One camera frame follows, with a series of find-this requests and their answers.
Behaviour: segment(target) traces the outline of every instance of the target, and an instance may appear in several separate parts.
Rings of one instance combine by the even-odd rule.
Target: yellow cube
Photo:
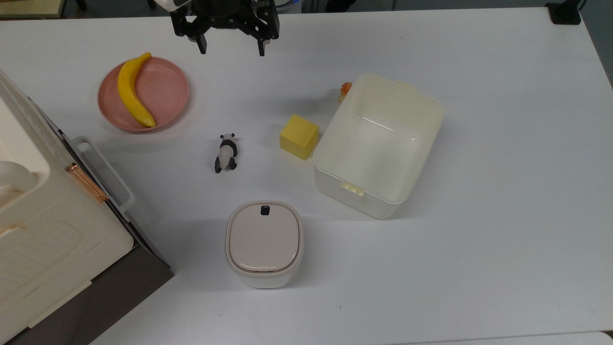
[[[279,134],[279,144],[283,150],[306,160],[318,137],[319,127],[316,124],[294,114]]]

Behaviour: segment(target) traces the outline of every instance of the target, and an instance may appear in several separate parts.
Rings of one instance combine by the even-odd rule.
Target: dark gray base
[[[87,345],[174,273],[143,246],[136,246],[92,284],[6,345]]]

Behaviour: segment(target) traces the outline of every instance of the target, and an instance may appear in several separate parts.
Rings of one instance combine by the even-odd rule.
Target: white plastic container
[[[226,260],[245,282],[259,289],[285,285],[302,259],[300,216],[278,201],[253,201],[230,216]]]
[[[409,197],[444,113],[439,101],[410,85],[361,75],[313,154],[317,188],[388,218]]]

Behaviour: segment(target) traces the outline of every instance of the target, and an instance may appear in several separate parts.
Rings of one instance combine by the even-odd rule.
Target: container lid
[[[230,258],[245,271],[280,271],[298,254],[299,221],[280,203],[251,203],[230,219],[228,229]]]

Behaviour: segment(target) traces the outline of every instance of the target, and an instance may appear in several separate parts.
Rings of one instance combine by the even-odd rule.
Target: pink plate
[[[151,57],[136,77],[136,95],[155,119],[156,126],[146,128],[130,114],[117,91],[117,77],[123,63],[104,77],[98,90],[98,108],[104,118],[122,130],[142,133],[160,130],[173,123],[189,96],[187,78],[172,62]]]

